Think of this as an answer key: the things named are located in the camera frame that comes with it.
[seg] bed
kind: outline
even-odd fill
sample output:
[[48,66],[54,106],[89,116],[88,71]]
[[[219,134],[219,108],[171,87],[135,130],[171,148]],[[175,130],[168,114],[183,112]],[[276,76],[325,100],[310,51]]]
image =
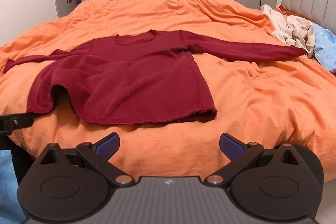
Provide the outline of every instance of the bed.
[[[294,5],[286,7],[295,12]],[[274,26],[266,15],[233,0],[86,0],[68,16],[40,24],[0,48],[1,71],[8,58],[69,51],[94,38],[150,29],[182,29],[226,41],[283,45],[272,36]],[[194,55],[194,60],[218,110],[212,121],[93,124],[80,119],[67,92],[58,90],[54,109],[36,118],[31,128],[15,130],[10,138],[36,157],[51,142],[73,148],[118,132],[120,149],[110,162],[136,179],[140,175],[204,179],[229,162],[218,148],[220,135],[227,132],[266,148],[285,142],[303,144],[320,158],[325,181],[336,177],[336,98],[332,96],[336,79],[317,61],[301,56],[256,64],[229,62],[206,53]],[[52,62],[25,63],[1,74],[1,114],[26,111],[35,77]]]

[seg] blue gripper pad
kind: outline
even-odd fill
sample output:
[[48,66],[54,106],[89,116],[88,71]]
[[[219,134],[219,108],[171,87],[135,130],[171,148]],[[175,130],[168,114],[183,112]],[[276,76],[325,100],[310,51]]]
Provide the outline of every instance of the blue gripper pad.
[[95,153],[105,160],[109,160],[120,147],[120,138],[117,133],[111,133],[95,144]]
[[245,152],[245,144],[228,134],[222,134],[219,138],[219,148],[229,160],[234,160]]

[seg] white floor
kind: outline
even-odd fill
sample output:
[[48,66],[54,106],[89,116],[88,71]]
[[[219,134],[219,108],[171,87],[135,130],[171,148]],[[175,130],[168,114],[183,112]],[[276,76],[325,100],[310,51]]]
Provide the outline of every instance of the white floor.
[[319,224],[336,223],[336,179],[324,184],[322,201],[315,220]]

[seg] circular black disc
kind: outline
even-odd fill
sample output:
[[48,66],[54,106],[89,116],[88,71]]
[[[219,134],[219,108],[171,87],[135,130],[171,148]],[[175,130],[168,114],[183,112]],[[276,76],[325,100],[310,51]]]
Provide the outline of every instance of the circular black disc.
[[231,184],[233,199],[259,218],[289,221],[313,214],[322,190],[314,176],[298,172],[296,165],[267,166],[239,174]]
[[23,180],[21,184],[25,185],[20,185],[17,192],[20,205],[32,218],[60,223],[77,221],[107,200],[108,184],[94,171],[72,166],[60,171],[52,165],[43,170],[44,174]]

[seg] shirt sleeve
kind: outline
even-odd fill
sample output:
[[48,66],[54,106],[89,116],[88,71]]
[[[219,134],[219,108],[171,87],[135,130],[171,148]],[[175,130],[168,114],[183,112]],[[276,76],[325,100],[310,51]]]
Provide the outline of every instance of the shirt sleeve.
[[12,67],[16,65],[21,65],[24,63],[29,62],[42,62],[42,61],[57,61],[62,58],[66,58],[69,55],[75,55],[75,54],[85,54],[88,52],[88,50],[92,47],[93,40],[87,43],[84,43],[72,51],[62,51],[62,50],[55,50],[50,55],[31,55],[31,56],[25,56],[18,60],[12,60],[8,59],[5,65],[5,68],[3,70],[3,73],[5,74],[8,70],[10,70]]
[[280,61],[292,59],[306,53],[305,49],[293,46],[229,42],[188,31],[181,31],[180,37],[187,49],[192,53],[199,54],[206,52],[232,61]]

